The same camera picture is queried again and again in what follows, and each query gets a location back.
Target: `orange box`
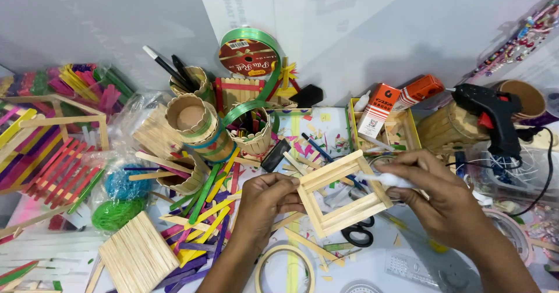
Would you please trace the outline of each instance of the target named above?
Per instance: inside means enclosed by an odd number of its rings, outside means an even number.
[[[365,107],[363,116],[359,120],[359,125],[357,125],[357,134],[361,138],[374,142],[371,139],[375,139],[381,131],[398,96],[400,96],[400,90],[384,83],[377,84],[371,93],[369,104]]]
[[[443,83],[432,75],[426,75],[402,89],[402,93],[394,104],[393,110],[403,111],[442,91],[444,91]]]

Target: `cardboard box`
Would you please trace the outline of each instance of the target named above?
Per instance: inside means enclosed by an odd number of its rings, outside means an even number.
[[[355,105],[358,100],[359,98],[352,98],[346,106],[346,118],[349,137],[351,138],[349,145],[352,152],[356,150],[363,150],[363,153],[367,156],[386,154],[398,155],[405,152],[402,150],[416,150],[422,148],[417,130],[415,129],[414,117],[411,114],[411,110],[408,108],[407,110],[400,112],[391,111],[381,129],[381,132],[376,138],[387,145],[393,147],[394,145],[397,145],[396,150],[392,152],[381,151],[367,153],[368,149],[373,149],[377,147],[377,145],[357,135],[357,122],[363,116],[363,112],[353,111],[353,105]]]
[[[357,125],[360,137],[368,141],[377,137],[399,95],[400,90],[384,83],[377,84]]]
[[[403,111],[442,91],[444,91],[443,83],[432,75],[426,75],[402,89],[392,110]]]

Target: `finger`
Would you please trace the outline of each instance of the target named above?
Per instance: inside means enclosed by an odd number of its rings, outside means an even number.
[[[303,204],[282,204],[278,207],[278,213],[288,213],[291,211],[304,213],[305,207],[303,206]]]
[[[429,196],[436,198],[437,196],[448,196],[452,193],[451,187],[456,187],[453,183],[443,180],[426,170],[418,167],[409,167],[403,164],[385,164],[379,171],[390,173],[409,180],[419,188],[426,191]]]
[[[422,168],[451,183],[457,183],[457,180],[459,180],[458,176],[454,175],[449,168],[445,167],[444,164],[428,150],[409,151],[408,153],[396,157],[396,159],[394,159],[394,163],[409,166],[417,165],[419,168]]]
[[[288,193],[287,195],[285,195],[283,197],[283,199],[281,199],[280,201],[278,201],[278,204],[301,204],[301,196],[299,196],[298,193]]]
[[[262,194],[266,194],[264,200],[272,202],[273,204],[277,204],[286,195],[296,191],[297,187],[298,185],[295,185],[292,180],[282,179],[272,185],[270,188],[266,189]]]
[[[434,225],[435,220],[440,216],[439,212],[413,189],[390,187],[387,189],[386,194],[391,197],[400,198],[400,200],[410,206],[423,227]]]
[[[253,179],[254,180],[259,180],[259,181],[262,180],[268,186],[272,186],[275,183],[277,183],[277,182],[279,182],[283,179],[286,179],[288,181],[292,181],[293,184],[296,185],[296,186],[299,185],[299,179],[297,177],[287,176],[285,174],[276,173],[276,172],[256,176]]]

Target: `yellow box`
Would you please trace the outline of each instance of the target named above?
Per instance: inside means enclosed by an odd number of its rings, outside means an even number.
[[[351,137],[351,150],[356,151],[361,149],[365,155],[369,156],[387,154],[389,151],[386,150],[373,153],[366,152],[366,150],[377,147],[377,145],[364,140],[357,135],[357,123],[359,123],[359,119],[361,118],[361,115],[363,115],[363,112],[353,111],[353,106],[358,100],[359,98],[352,98],[346,106],[348,130]],[[403,145],[406,147],[406,151],[421,149],[418,132],[415,129],[414,117],[409,108],[405,111],[390,112],[386,122],[377,136],[377,139],[388,145]],[[390,153],[397,155],[403,151],[404,150],[396,149]]]

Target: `barcode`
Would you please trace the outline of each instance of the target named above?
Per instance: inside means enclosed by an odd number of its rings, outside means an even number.
[[[248,43],[246,40],[240,40],[238,42],[233,42],[233,43],[228,43],[229,47],[231,48],[241,48],[241,47],[246,47],[248,46]]]

